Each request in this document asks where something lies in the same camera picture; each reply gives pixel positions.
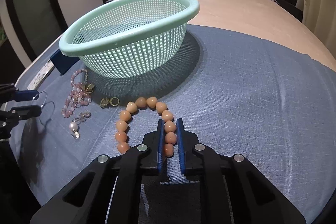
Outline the small silver hoop earring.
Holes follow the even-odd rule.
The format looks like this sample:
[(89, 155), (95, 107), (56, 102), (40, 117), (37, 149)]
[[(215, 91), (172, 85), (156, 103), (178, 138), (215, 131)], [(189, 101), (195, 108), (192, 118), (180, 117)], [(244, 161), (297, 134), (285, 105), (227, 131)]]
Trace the small silver hoop earring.
[(55, 102), (51, 100), (51, 97), (47, 92), (38, 92), (33, 96), (32, 102), (37, 103), (41, 108), (41, 115), (39, 116), (39, 122), (43, 127), (52, 120), (52, 116), (55, 112)]

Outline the gold ring earring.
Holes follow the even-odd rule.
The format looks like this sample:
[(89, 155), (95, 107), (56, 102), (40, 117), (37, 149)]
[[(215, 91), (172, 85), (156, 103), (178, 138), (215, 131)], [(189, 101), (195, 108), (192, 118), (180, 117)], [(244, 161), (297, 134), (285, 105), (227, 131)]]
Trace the gold ring earring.
[(117, 97), (112, 97), (112, 98), (105, 97), (101, 99), (100, 107), (102, 109), (107, 108), (109, 106), (116, 107), (119, 105), (119, 103), (120, 103), (120, 100)]

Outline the pearl drop earring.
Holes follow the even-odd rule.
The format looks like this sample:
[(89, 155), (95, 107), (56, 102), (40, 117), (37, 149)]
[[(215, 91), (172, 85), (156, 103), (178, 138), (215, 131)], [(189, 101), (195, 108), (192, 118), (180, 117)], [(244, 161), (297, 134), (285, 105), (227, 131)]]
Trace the pearl drop earring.
[(70, 135), (78, 140), (80, 139), (80, 133), (79, 133), (79, 125), (81, 123), (84, 123), (89, 117), (91, 116), (91, 113), (89, 111), (81, 112), (76, 118), (72, 120), (72, 122), (69, 124), (69, 130)]

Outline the white butterfly phone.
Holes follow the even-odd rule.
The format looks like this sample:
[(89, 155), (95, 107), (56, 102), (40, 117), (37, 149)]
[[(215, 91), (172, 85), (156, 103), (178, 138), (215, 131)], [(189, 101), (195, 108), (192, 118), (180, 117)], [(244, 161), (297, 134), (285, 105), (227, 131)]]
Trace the white butterfly phone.
[(45, 65), (38, 71), (38, 73), (34, 76), (31, 82), (27, 86), (27, 90), (37, 90), (43, 81), (50, 75), (50, 73), (54, 69), (54, 64), (51, 60), (47, 61)]

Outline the dark blue rectangular case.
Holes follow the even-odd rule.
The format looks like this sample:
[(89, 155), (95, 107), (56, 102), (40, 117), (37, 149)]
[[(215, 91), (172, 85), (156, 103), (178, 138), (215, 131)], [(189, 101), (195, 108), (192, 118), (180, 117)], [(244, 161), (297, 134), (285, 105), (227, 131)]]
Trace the dark blue rectangular case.
[(79, 61), (79, 58), (64, 56), (60, 50), (57, 50), (51, 55), (50, 61), (52, 62), (54, 67), (60, 72), (60, 74), (64, 75), (74, 64)]

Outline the blue denim cloth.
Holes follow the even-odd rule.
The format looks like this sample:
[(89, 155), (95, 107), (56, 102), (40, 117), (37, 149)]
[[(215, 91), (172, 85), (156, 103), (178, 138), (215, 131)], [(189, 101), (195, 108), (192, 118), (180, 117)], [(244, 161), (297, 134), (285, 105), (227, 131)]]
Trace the blue denim cloth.
[[(313, 222), (335, 191), (335, 72), (310, 56), (238, 32), (189, 26), (177, 54), (130, 79), (87, 72), (91, 116), (70, 135), (61, 109), (76, 63), (41, 84), (55, 102), (52, 120), (20, 122), (10, 145), (25, 179), (46, 203), (98, 155), (117, 156), (116, 121), (125, 105), (155, 96), (185, 129), (217, 153), (240, 153)], [(102, 98), (117, 97), (102, 109)]]

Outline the mint green plastic basket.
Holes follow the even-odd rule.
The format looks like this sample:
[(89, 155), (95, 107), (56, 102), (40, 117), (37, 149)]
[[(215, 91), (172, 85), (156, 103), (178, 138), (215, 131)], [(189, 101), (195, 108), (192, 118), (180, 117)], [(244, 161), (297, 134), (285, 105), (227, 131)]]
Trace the mint green plastic basket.
[(59, 40), (63, 55), (113, 79), (138, 76), (180, 49), (198, 0), (115, 0), (74, 22)]

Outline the beige bed cover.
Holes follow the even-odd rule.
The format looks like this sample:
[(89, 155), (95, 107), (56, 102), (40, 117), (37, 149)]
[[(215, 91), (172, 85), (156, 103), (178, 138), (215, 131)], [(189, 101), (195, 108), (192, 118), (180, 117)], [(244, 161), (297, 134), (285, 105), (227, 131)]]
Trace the beige bed cover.
[[(308, 55), (330, 69), (335, 68), (335, 57), (323, 43), (274, 1), (198, 0), (198, 2), (199, 13), (188, 21), (190, 24), (221, 28), (265, 39)], [(49, 40), (49, 47), (59, 49), (59, 40), (65, 31)]]

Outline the beige curtain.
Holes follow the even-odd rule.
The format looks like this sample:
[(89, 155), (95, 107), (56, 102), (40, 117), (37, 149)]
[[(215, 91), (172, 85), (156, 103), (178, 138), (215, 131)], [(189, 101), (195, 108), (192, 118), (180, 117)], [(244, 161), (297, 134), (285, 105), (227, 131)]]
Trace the beige curtain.
[(335, 56), (335, 0), (304, 0), (303, 24)]

